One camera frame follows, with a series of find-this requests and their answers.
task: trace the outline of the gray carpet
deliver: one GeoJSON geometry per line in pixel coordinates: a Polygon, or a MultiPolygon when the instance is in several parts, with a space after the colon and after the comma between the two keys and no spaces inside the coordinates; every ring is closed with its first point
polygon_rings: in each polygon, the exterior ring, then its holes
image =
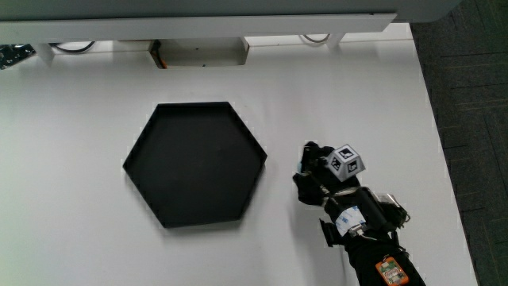
{"type": "Polygon", "coordinates": [[[411,29],[479,285],[508,285],[508,0],[411,29]]]}

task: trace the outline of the sticker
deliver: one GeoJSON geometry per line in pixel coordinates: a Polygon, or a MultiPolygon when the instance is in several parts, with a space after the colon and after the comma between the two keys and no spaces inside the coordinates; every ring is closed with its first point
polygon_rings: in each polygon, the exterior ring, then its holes
{"type": "Polygon", "coordinates": [[[349,149],[347,148],[344,148],[342,149],[341,151],[339,151],[339,154],[344,158],[344,159],[348,159],[349,157],[351,157],[353,155],[353,153],[351,151],[349,151],[349,149]]]}
{"type": "Polygon", "coordinates": [[[348,172],[354,172],[357,169],[358,169],[358,163],[355,160],[348,164],[348,172]]]}
{"type": "Polygon", "coordinates": [[[344,236],[350,228],[362,223],[365,223],[365,218],[360,212],[360,209],[354,206],[343,211],[341,215],[339,215],[339,218],[335,221],[335,226],[337,230],[339,230],[339,234],[344,236]]]}
{"type": "Polygon", "coordinates": [[[334,158],[332,159],[332,164],[331,164],[331,165],[332,165],[332,167],[333,167],[335,170],[339,171],[339,168],[341,167],[341,162],[340,162],[340,161],[339,161],[336,157],[334,157],[334,158]]]}

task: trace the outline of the orange tag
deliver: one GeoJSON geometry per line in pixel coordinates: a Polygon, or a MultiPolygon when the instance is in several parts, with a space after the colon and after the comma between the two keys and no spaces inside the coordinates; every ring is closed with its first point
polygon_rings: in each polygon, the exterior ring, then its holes
{"type": "Polygon", "coordinates": [[[410,281],[404,270],[393,257],[386,257],[375,265],[381,277],[389,286],[404,285],[410,281]]]}

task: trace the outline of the black glove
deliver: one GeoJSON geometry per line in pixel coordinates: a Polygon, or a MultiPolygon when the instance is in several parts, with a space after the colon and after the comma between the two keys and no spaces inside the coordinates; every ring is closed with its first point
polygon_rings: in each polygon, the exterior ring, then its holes
{"type": "Polygon", "coordinates": [[[301,171],[293,176],[293,181],[298,187],[298,200],[300,202],[312,206],[322,206],[326,195],[320,189],[320,184],[326,186],[331,195],[346,188],[360,186],[360,182],[355,176],[340,182],[320,162],[320,158],[327,157],[333,150],[334,148],[329,146],[320,148],[312,141],[303,147],[302,161],[300,162],[301,171]],[[306,175],[306,172],[312,172],[312,175],[306,175]]]}

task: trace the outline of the black cable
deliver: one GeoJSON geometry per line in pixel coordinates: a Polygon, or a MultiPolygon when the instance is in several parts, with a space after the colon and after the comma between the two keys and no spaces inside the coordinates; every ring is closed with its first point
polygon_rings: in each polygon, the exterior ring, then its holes
{"type": "Polygon", "coordinates": [[[324,42],[326,42],[328,40],[328,38],[330,37],[330,34],[326,35],[325,38],[323,38],[322,40],[315,40],[315,39],[311,39],[309,36],[307,35],[302,35],[304,38],[306,38],[307,40],[315,43],[315,44],[322,44],[324,42]]]}
{"type": "Polygon", "coordinates": [[[95,41],[91,41],[86,47],[79,48],[79,49],[76,49],[76,50],[70,50],[70,49],[66,49],[66,48],[61,48],[61,47],[58,46],[59,44],[61,44],[61,43],[53,43],[53,44],[49,44],[49,45],[51,45],[53,48],[56,48],[56,49],[58,49],[59,51],[62,51],[62,52],[81,53],[81,52],[88,51],[95,44],[95,41]]]}

